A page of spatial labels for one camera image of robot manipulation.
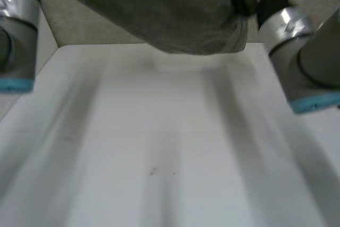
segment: gray fabric bag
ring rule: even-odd
[[[118,26],[168,53],[242,51],[247,21],[231,0],[79,0]]]

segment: white wall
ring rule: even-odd
[[[40,72],[41,68],[46,64],[57,49],[57,43],[48,26],[44,13],[40,10],[36,74]],[[8,113],[19,97],[20,95],[18,94],[0,94],[0,120],[2,120]]]

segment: silver metal cylinder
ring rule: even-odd
[[[292,38],[312,35],[316,28],[312,20],[297,7],[285,8],[271,16],[259,33],[271,52],[276,46]]]
[[[0,16],[18,19],[38,28],[38,0],[0,0]]]
[[[340,88],[340,9],[301,49],[304,74],[320,85]]]

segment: metal joint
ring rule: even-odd
[[[297,7],[285,8],[271,16],[261,27],[261,34],[270,52],[279,44],[302,35],[312,35],[312,20]]]
[[[0,16],[19,19],[38,28],[39,7],[38,0],[0,0]]]

